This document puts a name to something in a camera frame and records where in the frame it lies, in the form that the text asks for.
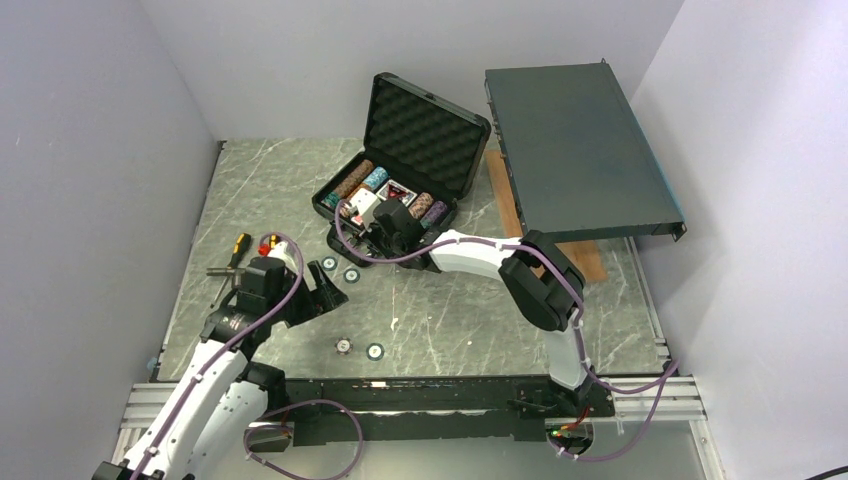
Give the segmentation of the white brown poker chip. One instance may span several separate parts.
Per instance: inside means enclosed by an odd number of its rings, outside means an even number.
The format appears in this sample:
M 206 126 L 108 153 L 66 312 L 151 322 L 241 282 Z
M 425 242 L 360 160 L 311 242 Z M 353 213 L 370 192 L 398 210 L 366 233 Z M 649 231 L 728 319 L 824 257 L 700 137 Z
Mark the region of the white brown poker chip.
M 348 355 L 352 349 L 353 345 L 349 338 L 342 337 L 335 343 L 335 351 L 339 355 Z

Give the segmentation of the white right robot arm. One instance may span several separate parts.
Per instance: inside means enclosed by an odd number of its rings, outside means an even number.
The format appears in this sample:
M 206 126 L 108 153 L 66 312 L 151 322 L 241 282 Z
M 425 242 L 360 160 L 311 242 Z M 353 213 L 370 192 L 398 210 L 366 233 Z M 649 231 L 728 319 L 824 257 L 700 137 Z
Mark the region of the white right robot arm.
M 490 238 L 436 224 L 426 228 L 398 200 L 381 203 L 364 219 L 368 239 L 382 255 L 371 258 L 374 263 L 501 281 L 525 320 L 542 332 L 555 409 L 574 415 L 588 404 L 592 364 L 581 334 L 585 278 L 548 234 L 530 230 L 522 237 Z

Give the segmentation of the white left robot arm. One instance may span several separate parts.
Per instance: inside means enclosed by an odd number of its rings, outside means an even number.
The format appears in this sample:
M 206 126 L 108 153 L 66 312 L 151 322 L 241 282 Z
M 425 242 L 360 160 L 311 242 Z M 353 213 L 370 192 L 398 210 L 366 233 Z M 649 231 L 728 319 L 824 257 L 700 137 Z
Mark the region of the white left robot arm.
M 273 327 L 301 325 L 347 302 L 320 261 L 301 276 L 286 254 L 259 256 L 206 317 L 188 368 L 146 432 L 96 479 L 198 479 L 228 435 L 259 417 L 279 417 L 290 402 L 283 370 L 253 361 Z

